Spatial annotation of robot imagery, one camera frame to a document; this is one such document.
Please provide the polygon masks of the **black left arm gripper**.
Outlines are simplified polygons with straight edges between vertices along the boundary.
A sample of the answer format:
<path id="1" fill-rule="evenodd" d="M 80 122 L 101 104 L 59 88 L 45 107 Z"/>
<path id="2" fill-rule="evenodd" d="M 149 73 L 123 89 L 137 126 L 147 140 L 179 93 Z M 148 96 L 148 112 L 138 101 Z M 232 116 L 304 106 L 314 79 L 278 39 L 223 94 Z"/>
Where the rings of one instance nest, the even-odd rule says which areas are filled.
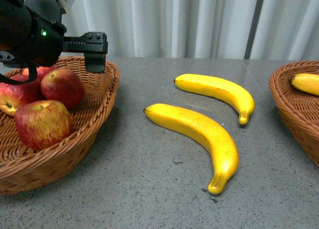
<path id="1" fill-rule="evenodd" d="M 104 73 L 108 53 L 107 35 L 104 32 L 89 31 L 78 37 L 65 36 L 62 51 L 83 53 L 87 72 Z"/>

